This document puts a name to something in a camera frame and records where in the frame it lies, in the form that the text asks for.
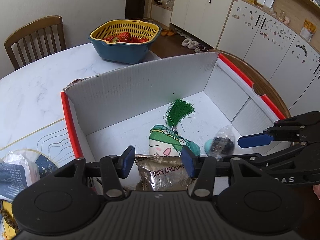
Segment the blue bowl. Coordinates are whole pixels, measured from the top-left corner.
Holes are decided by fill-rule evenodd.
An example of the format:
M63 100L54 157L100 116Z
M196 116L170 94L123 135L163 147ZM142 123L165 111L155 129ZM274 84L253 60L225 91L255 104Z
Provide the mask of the blue bowl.
M151 41L142 44L122 42L107 44L104 41L92 39L90 35L88 38L101 58L116 62L136 64L145 57L152 43L159 37L162 30L160 26L159 28L160 30Z

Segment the green tassel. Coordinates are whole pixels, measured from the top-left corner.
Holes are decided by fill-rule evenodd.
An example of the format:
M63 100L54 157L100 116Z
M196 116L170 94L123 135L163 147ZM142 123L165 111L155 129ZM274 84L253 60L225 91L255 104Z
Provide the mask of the green tassel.
M165 114L165 121L169 127L177 126L177 124L189 114L195 112L193 105L181 98L175 100Z

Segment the shoe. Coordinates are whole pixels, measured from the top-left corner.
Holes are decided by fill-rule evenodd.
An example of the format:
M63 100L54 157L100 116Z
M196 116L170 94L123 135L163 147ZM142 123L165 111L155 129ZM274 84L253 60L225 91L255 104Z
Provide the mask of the shoe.
M167 36L168 32L169 32L168 29L163 29L163 30L161 31L161 36Z
M196 47L198 47L198 42L197 42L197 41L192 41L192 42L188 45L188 49L195 49Z
M202 50L199 47L196 47L195 53L200 53L200 52L202 52Z
M181 45L182 45L183 47L187 47L191 42L192 42L191 39L185 39L185 40L181 43Z
M177 32L174 30L174 29L171 29L169 32L168 32L168 36L173 36L173 35L176 35Z

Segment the white cabinet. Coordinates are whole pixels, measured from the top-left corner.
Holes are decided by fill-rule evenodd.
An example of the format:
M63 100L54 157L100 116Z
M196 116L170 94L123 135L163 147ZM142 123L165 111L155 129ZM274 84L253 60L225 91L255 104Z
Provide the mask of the white cabinet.
M190 0L184 30L198 37L207 0Z
M245 62L269 81L287 53L295 35L296 33L286 25L265 14L244 57Z
M311 111L320 111L320 74L318 73L311 82L307 90L302 94L298 101L291 107L292 116L304 114Z
M182 29L186 20L189 1L190 0L174 0L171 23Z
M234 0L218 49L244 59L259 28L264 12L241 0Z
M216 48L232 0L207 0L198 38Z
M288 109L293 106L317 75L318 66L319 54L304 39L296 35L284 59L269 81Z

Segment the green plush doll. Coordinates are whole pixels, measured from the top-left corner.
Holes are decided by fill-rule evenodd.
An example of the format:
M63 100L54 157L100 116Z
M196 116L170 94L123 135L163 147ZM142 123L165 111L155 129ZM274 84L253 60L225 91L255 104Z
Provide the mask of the green plush doll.
M195 155L200 155L200 147L196 143L179 136L166 126L157 124L150 130L149 155L181 156L184 145Z

